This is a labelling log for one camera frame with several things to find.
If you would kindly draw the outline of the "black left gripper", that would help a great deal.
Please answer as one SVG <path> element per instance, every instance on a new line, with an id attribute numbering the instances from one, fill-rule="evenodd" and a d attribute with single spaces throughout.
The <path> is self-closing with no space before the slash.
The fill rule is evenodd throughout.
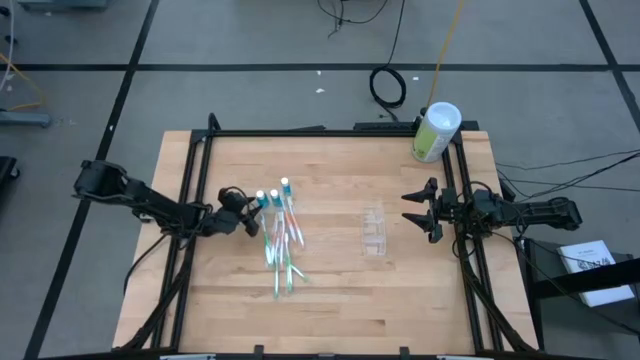
<path id="1" fill-rule="evenodd" d="M 246 214 L 220 208 L 202 219 L 202 235 L 205 237 L 220 233 L 228 235 L 243 223 L 245 232 L 250 237 L 255 237 L 260 229 L 260 224 L 256 221 L 257 214 L 258 206 L 254 204 L 254 198 L 247 199 Z"/>

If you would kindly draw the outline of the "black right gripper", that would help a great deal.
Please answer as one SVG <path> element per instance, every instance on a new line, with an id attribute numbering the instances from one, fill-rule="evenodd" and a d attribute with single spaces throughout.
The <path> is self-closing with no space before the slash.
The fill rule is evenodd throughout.
<path id="1" fill-rule="evenodd" d="M 424 188 L 420 191 L 404 194 L 403 200 L 424 203 L 433 201 L 438 190 L 438 182 L 435 177 L 430 177 Z M 428 210 L 426 214 L 419 215 L 413 213 L 402 213 L 402 217 L 417 225 L 428 236 L 428 241 L 432 244 L 439 242 L 443 236 L 442 226 L 439 222 L 449 224 L 465 224 L 472 222 L 471 196 L 460 199 L 456 190 L 452 187 L 444 188 L 435 203 L 435 218 Z"/>

